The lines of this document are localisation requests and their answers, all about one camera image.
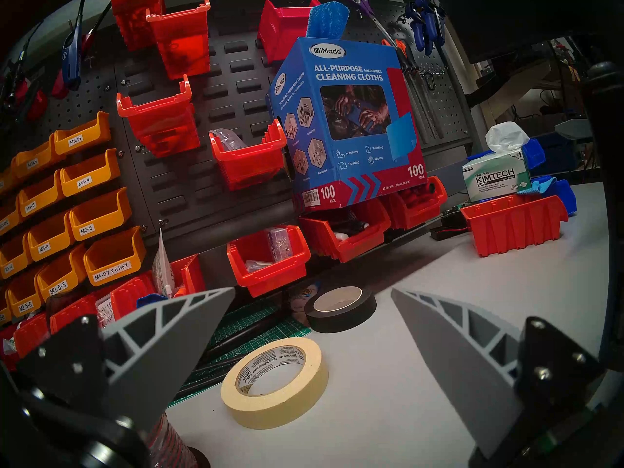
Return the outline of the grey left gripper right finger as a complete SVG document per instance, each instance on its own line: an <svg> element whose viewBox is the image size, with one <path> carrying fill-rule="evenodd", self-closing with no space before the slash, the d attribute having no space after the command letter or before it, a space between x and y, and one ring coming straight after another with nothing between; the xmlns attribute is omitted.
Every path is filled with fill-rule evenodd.
<svg viewBox="0 0 624 468"><path fill-rule="evenodd" d="M391 297L476 443L469 467L529 467L592 418L606 370L547 320L518 329L469 303L401 288Z"/></svg>

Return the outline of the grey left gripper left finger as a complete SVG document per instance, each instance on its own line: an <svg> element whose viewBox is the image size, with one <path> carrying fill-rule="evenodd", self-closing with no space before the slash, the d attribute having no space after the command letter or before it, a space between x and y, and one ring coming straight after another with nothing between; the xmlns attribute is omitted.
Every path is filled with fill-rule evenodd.
<svg viewBox="0 0 624 468"><path fill-rule="evenodd" d="M162 300L104 329L83 315L18 362L20 411L58 423L128 419L149 430L194 369L235 297L231 287Z"/></svg>

